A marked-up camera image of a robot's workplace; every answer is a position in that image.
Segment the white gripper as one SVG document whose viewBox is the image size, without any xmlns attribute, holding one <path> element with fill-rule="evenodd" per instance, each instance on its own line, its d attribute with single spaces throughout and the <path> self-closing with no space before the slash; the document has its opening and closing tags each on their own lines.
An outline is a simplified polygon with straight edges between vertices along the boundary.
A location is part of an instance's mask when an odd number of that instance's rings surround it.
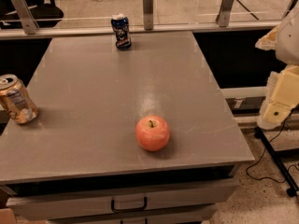
<svg viewBox="0 0 299 224">
<path fill-rule="evenodd" d="M 276 50 L 276 57 L 287 65 L 280 73 L 271 72 L 267 93 L 257 125 L 266 130 L 279 126 L 299 105 L 299 8 L 293 8 L 279 26 L 255 44 L 257 49 Z"/>
</svg>

